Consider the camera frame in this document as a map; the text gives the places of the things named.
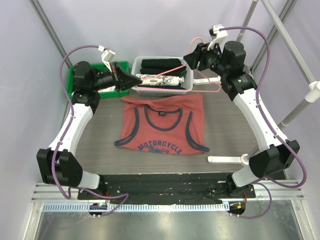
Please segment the pink wire hanger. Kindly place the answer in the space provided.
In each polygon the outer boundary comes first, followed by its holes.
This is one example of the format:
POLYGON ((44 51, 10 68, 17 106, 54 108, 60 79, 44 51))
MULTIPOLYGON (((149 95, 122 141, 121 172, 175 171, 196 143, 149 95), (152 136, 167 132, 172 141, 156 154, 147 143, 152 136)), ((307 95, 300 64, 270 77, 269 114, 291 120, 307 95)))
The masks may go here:
MULTIPOLYGON (((192 44, 193 44, 193 42, 196 41, 196 40, 200 40, 202 43, 204 42, 201 37, 198 37, 198 36, 197 36, 197 37, 193 38, 192 41, 190 42, 190 45, 189 45, 189 53, 191 53, 192 44)), ((153 78, 150 78, 150 77, 149 77, 149 78, 146 78, 146 79, 153 80, 153 79, 158 78, 159 76, 163 76, 163 75, 165 75, 165 74, 167 74, 167 73, 171 73, 171 72, 176 71, 176 70, 178 70, 178 69, 181 69, 181 68, 183 68, 183 67, 185 67, 185 66, 186 66, 186 64, 183 64, 183 65, 181 65, 181 66, 179 66, 179 67, 172 68, 172 69, 170 69, 170 70, 161 72, 161 73, 155 75, 153 78)), ((217 86, 218 86, 218 89, 217 89, 217 90, 186 90, 187 93, 188 93, 188 92, 218 93, 218 92, 222 89, 222 86, 221 86, 219 80, 213 81, 212 78, 209 78, 208 76, 206 76, 205 74, 203 74, 203 73, 202 73, 201 71, 199 71, 199 70, 195 70, 195 72, 198 73, 198 74, 200 74, 202 77, 204 77, 204 79, 207 80, 207 83, 208 83, 208 84, 217 85, 217 86)))

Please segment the green plastic tray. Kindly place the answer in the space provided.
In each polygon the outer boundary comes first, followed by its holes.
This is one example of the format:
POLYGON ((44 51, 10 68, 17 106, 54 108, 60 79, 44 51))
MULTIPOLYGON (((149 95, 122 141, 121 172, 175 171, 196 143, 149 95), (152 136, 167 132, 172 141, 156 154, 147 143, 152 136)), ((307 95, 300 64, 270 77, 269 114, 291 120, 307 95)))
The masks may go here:
MULTIPOLYGON (((119 61, 118 63, 120 63, 120 66, 129 73, 130 71, 130 66, 129 66, 129 62, 128 61, 119 61)), ((100 72, 103 71, 107 71, 107 67, 103 64, 103 63, 95 63, 91 65, 93 68, 98 69, 100 72)), ((67 84, 66 84, 66 91, 69 95, 70 98, 72 98, 73 95, 73 83, 74 83, 74 67, 72 66, 69 69, 69 73, 68 73, 68 80, 67 80, 67 84)), ((104 93, 99 93, 100 94, 100 98, 101 99, 108 99, 108 98, 120 98, 120 97, 124 97, 124 96, 128 96, 130 93, 130 90, 124 90, 122 92, 104 92, 104 93)))

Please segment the red tank top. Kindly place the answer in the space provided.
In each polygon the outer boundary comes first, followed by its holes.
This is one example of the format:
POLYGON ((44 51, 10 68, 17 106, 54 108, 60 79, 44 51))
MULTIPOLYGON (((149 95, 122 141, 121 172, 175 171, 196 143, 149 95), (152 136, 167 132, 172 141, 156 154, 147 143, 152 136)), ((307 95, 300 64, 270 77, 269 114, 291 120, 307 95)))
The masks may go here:
POLYGON ((208 153, 204 98, 200 94, 161 99, 125 96, 118 148, 165 155, 208 153))

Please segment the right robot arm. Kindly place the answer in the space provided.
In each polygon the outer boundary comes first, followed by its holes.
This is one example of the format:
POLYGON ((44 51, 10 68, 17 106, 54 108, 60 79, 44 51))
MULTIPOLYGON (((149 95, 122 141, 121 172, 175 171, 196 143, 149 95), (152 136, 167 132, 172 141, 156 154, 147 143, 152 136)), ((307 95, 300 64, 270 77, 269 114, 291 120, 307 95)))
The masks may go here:
POLYGON ((249 157, 247 166, 226 179, 226 193, 233 198, 251 183, 289 168, 300 150, 298 142, 290 141, 268 114, 256 82, 244 72, 245 58, 244 45, 237 41, 228 41, 223 50, 217 43, 213 48, 198 43, 183 57, 192 70, 209 69, 220 76, 223 91, 243 113, 256 138, 258 152, 249 157))

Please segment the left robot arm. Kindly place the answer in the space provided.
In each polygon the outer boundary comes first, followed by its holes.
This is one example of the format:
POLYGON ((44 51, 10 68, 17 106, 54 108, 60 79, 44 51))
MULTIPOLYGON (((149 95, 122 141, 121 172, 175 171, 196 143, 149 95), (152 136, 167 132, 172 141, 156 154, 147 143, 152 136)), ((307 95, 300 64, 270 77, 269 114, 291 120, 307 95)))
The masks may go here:
POLYGON ((99 91, 114 87, 121 92, 142 83, 141 79, 110 63, 110 70, 99 72, 86 61, 73 67, 73 93, 69 117, 57 137, 46 149, 36 154, 42 181, 45 184, 89 189, 93 198, 100 200, 107 192, 101 176, 90 173, 77 161, 76 149, 82 133, 95 114, 100 102, 99 91))

